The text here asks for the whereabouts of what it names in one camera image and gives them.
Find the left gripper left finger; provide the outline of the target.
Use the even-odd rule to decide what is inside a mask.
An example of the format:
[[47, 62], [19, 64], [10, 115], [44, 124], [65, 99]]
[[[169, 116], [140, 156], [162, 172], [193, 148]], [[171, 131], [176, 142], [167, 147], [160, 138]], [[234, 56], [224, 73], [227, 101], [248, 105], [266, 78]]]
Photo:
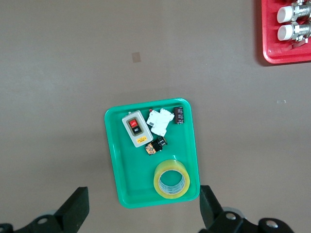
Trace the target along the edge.
[[0, 233], [78, 233], [88, 214], [88, 188], [78, 187], [54, 214], [39, 216], [18, 230], [0, 223]]

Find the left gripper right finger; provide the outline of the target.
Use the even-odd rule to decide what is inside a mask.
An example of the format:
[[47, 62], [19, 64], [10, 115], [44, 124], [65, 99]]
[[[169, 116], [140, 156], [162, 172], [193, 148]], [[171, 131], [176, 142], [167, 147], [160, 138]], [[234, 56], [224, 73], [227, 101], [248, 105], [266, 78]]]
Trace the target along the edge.
[[276, 218], [262, 218], [256, 225], [232, 209], [224, 210], [208, 185], [200, 186], [200, 212], [205, 228], [199, 233], [294, 233]]

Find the yellow packing tape roll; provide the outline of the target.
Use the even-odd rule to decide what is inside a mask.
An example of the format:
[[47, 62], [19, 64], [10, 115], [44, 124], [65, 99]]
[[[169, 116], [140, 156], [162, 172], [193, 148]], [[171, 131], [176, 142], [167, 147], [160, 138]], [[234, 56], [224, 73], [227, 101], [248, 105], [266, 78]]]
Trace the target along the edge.
[[154, 172], [154, 188], [165, 199], [182, 197], [190, 187], [190, 176], [185, 166], [177, 160], [158, 164]]

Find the green plastic tray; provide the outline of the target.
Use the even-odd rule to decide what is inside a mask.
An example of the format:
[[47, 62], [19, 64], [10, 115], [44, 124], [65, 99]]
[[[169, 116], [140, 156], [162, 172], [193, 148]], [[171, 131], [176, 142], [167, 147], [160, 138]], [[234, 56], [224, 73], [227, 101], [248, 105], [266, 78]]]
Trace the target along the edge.
[[[159, 112], [163, 108], [173, 113], [174, 107], [178, 106], [184, 108], [184, 123], [176, 124], [173, 119], [168, 124], [164, 136], [168, 144], [162, 151], [148, 155], [144, 148], [146, 144], [138, 148], [134, 146], [122, 123], [123, 117], [140, 110], [147, 121], [152, 110]], [[121, 205], [126, 208], [139, 208], [189, 201], [199, 196], [200, 179], [195, 135], [191, 106], [187, 100], [175, 98], [115, 106], [106, 111], [104, 122]], [[188, 191], [177, 199], [165, 199], [154, 188], [155, 169], [166, 160], [181, 162], [190, 176]]]

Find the red tray holding valves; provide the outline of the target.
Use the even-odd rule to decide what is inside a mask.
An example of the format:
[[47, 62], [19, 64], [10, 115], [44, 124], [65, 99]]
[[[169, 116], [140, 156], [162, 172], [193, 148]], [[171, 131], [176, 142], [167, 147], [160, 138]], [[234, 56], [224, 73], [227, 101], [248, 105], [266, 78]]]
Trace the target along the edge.
[[279, 41], [277, 11], [297, 0], [261, 0], [262, 50], [265, 60], [274, 65], [311, 62], [311, 38], [293, 48], [290, 41]]

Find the black orange coil component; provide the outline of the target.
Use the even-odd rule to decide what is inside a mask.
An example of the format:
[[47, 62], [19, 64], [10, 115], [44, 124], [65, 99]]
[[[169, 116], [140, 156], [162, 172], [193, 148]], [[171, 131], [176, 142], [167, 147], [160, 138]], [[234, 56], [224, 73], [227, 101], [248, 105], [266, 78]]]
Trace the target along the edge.
[[146, 144], [144, 148], [148, 155], [153, 155], [159, 151], [162, 151], [163, 147], [167, 144], [168, 143], [165, 137], [159, 136], [157, 139], [153, 140], [149, 144]]

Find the white circuit breaker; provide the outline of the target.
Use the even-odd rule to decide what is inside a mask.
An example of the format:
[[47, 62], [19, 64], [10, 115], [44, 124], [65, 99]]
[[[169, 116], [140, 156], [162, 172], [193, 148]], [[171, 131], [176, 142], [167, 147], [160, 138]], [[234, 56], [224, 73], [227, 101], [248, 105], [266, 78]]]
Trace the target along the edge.
[[165, 136], [168, 124], [174, 119], [174, 114], [161, 108], [160, 111], [152, 110], [146, 123], [151, 126], [151, 132], [158, 136]]

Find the metal valve white caps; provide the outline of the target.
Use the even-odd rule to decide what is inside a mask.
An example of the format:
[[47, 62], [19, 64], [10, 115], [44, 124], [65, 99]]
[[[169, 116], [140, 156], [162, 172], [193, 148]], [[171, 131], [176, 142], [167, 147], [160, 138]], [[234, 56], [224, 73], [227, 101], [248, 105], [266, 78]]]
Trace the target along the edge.
[[297, 5], [281, 7], [277, 12], [278, 23], [297, 21], [299, 18], [308, 19], [311, 16], [311, 6]]
[[311, 37], [311, 20], [306, 20], [302, 24], [292, 22], [282, 25], [278, 29], [277, 38], [279, 41], [289, 41], [290, 49], [303, 46], [309, 42]]

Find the grey on-off switch box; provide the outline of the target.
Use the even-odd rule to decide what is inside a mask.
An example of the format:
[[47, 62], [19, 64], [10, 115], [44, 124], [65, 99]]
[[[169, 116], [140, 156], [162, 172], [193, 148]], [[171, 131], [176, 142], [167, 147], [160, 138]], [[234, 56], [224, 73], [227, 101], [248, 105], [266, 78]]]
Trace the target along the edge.
[[136, 148], [153, 141], [153, 135], [140, 110], [123, 117], [122, 123]]

